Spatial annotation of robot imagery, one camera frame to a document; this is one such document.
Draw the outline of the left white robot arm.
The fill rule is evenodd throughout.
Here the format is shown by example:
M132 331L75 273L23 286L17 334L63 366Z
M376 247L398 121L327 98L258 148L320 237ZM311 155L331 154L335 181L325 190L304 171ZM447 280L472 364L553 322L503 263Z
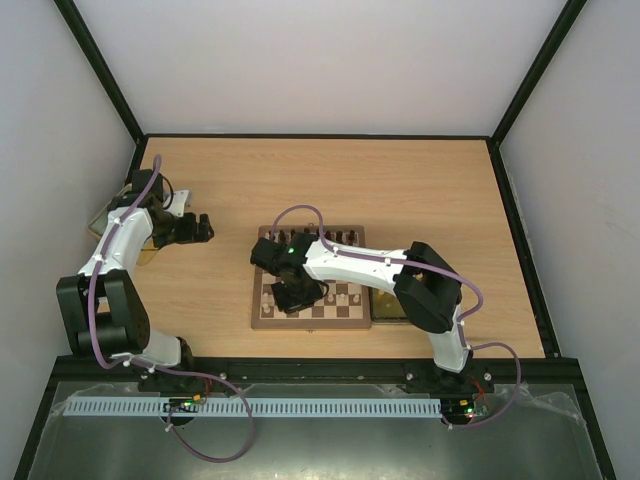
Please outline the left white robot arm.
M173 190L157 167L135 171L127 190L106 207L106 225L90 259L61 278L56 296L71 352L94 357L105 369L140 365L191 369L193 355L181 337L152 328L133 274L145 249L207 243L208 215L187 211L190 193Z

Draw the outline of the gold metal tin tray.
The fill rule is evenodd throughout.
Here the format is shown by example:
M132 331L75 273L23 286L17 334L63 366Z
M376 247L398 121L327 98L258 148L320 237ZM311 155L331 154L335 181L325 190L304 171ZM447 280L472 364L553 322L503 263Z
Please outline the gold metal tin tray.
M375 325L409 324L398 299L383 290L370 289L371 321Z

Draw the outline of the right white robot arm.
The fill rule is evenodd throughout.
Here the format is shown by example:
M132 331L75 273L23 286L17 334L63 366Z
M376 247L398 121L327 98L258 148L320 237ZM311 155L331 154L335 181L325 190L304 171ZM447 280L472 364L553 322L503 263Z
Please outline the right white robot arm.
M275 306L286 313L308 309L341 281L395 297L409 322L424 331L433 348L436 379L445 390L460 390L471 379L470 348L462 339L462 287L458 275L429 245L406 250L373 250L298 232L286 243L262 237L250 262L278 281Z

